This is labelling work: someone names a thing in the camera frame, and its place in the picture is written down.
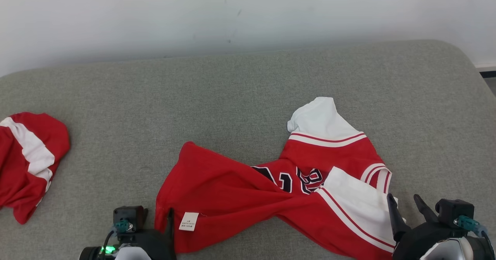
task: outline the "cable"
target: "cable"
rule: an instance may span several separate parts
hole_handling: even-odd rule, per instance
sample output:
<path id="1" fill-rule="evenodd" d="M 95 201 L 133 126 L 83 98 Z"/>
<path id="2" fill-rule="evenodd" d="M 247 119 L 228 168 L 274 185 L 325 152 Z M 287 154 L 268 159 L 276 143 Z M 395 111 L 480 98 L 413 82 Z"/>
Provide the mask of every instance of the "cable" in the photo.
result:
<path id="1" fill-rule="evenodd" d="M 496 255 L 494 255 L 493 245 L 491 244 L 491 241 L 489 240 L 489 237 L 487 236 L 485 231 L 482 231 L 482 237 L 484 237 L 484 239 L 486 239 L 486 242 L 489 245 L 489 249 L 491 249 L 491 253 L 492 253 L 491 256 L 493 257 L 493 260 L 496 260 Z"/>
<path id="2" fill-rule="evenodd" d="M 103 243 L 103 246 L 102 246 L 102 256 L 101 256 L 101 260 L 105 260 L 105 251 L 107 249 L 107 244 L 108 244 L 108 241 L 110 239 L 110 237 L 112 236 L 112 234 L 114 233 L 114 231 L 110 231 L 107 235 L 107 237 L 105 238 L 105 242 Z"/>

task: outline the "red and white stripe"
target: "red and white stripe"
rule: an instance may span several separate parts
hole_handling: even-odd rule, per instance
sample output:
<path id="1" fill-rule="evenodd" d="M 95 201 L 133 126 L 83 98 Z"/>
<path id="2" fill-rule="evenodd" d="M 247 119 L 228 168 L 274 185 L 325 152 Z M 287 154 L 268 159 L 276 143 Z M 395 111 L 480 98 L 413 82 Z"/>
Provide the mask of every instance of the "red and white stripe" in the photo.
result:
<path id="1" fill-rule="evenodd" d="M 386 168 L 384 163 L 375 163 L 368 166 L 363 172 L 360 180 L 367 184 L 370 184 L 372 177 L 379 172 L 377 176 L 377 189 L 383 193 L 389 192 L 389 183 L 391 181 L 391 171 Z"/>
<path id="2" fill-rule="evenodd" d="M 301 131 L 293 132 L 291 133 L 291 136 L 289 136 L 289 140 L 296 140 L 307 144 L 331 148 L 344 147 L 364 138 L 367 138 L 367 136 L 363 132 L 359 132 L 356 135 L 342 139 L 317 138 L 309 133 L 304 133 Z"/>
<path id="3" fill-rule="evenodd" d="M 327 191 L 325 188 L 320 187 L 319 189 L 317 189 L 316 193 L 324 198 L 325 202 L 335 212 L 339 219 L 360 238 L 364 239 L 374 246 L 377 246 L 380 249 L 389 251 L 390 253 L 394 251 L 395 243 L 379 239 L 378 237 L 375 237 L 371 233 L 364 230 L 360 225 L 353 221 L 350 215 L 346 213 L 346 211 L 338 204 L 336 199 L 333 198 L 331 193 L 329 193 L 329 191 Z"/>
<path id="4" fill-rule="evenodd" d="M 22 147 L 22 154 L 29 162 L 28 173 L 41 177 L 46 183 L 45 192 L 50 187 L 53 173 L 48 167 L 55 163 L 55 156 L 47 149 L 45 144 L 23 124 L 7 117 L 0 122 L 0 126 L 8 127 L 14 138 Z"/>

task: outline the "jersey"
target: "jersey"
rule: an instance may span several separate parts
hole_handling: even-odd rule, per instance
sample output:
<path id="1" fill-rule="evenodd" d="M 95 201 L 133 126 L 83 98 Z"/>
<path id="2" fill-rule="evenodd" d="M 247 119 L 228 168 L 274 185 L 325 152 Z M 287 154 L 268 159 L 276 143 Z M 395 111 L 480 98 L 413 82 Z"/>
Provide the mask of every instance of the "jersey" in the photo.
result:
<path id="1" fill-rule="evenodd" d="M 333 98 L 317 97 L 288 121 L 280 159 L 254 166 L 281 189 L 310 194 L 333 167 L 388 193 L 391 172 L 365 133 L 337 113 Z"/>
<path id="2" fill-rule="evenodd" d="M 257 166 L 186 143 L 161 187 L 155 228 L 174 209 L 175 250 L 223 241 L 277 216 L 320 246 L 358 260 L 391 259 L 386 202 L 391 178 L 365 134 L 337 114 L 332 98 L 294 112 L 280 158 Z M 186 212 L 193 231 L 179 230 Z"/>
<path id="3" fill-rule="evenodd" d="M 0 122 L 0 208 L 14 208 L 24 224 L 50 187 L 69 150 L 62 122 L 47 114 L 19 113 Z"/>

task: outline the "green led light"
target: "green led light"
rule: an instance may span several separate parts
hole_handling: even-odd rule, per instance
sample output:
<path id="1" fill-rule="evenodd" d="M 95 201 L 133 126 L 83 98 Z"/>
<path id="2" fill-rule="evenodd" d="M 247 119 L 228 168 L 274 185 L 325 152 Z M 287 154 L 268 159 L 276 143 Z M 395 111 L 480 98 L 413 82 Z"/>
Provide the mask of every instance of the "green led light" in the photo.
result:
<path id="1" fill-rule="evenodd" d="M 106 246 L 105 247 L 105 254 L 112 254 L 115 251 L 115 248 L 113 246 Z"/>

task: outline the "wall baseboard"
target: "wall baseboard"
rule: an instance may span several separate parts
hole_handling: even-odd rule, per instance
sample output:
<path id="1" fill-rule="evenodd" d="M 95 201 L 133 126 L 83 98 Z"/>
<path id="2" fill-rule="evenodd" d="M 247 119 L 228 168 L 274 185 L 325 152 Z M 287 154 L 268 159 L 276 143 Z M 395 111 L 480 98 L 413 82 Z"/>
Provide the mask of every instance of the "wall baseboard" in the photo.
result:
<path id="1" fill-rule="evenodd" d="M 496 64 L 475 64 L 478 72 L 496 71 Z"/>

